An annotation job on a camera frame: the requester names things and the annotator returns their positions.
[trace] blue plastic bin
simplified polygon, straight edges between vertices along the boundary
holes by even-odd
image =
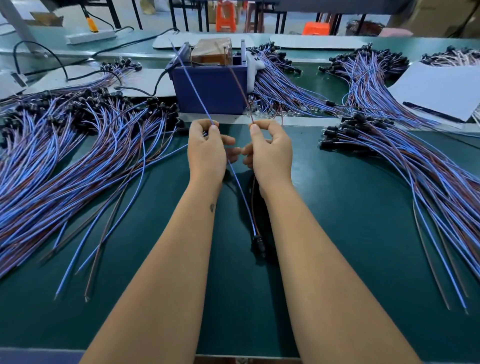
[[[179,50],[182,61],[190,61],[190,45],[185,43]],[[231,68],[240,82],[244,94],[247,94],[247,57],[245,42],[242,41],[240,65],[235,66],[187,66],[185,68],[197,89],[207,111],[211,114],[241,115],[246,108],[245,99],[228,69]],[[179,63],[175,56],[167,65],[170,80],[173,81],[179,109],[181,112],[204,114],[202,108],[182,66],[173,68]]]

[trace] hand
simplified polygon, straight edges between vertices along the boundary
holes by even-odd
[[[220,135],[218,122],[211,124],[210,119],[194,120],[190,125],[188,137],[188,165],[190,181],[207,183],[220,192],[227,158],[231,163],[238,159],[241,149],[224,148],[223,145],[235,145],[235,138]]]
[[[268,130],[272,139],[265,139],[260,129]],[[253,168],[264,198],[276,186],[293,186],[292,143],[283,128],[275,120],[257,120],[250,124],[252,142],[242,149],[247,156],[243,164]]]

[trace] forearm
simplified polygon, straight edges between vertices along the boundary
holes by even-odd
[[[420,363],[293,187],[266,201],[303,362]]]
[[[218,191],[190,183],[81,363],[192,363]]]

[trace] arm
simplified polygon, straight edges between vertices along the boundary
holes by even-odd
[[[204,307],[223,148],[210,121],[190,128],[190,182],[160,239],[85,352],[81,364],[193,363]],[[202,131],[209,131],[205,140]],[[239,148],[228,149],[235,161]]]
[[[303,363],[420,363],[418,356],[295,191],[292,149],[275,121],[250,127],[243,154],[267,204]],[[260,128],[268,129],[271,143]]]

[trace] pink object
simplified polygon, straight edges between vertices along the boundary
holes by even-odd
[[[413,36],[413,33],[402,28],[383,28],[378,36]]]

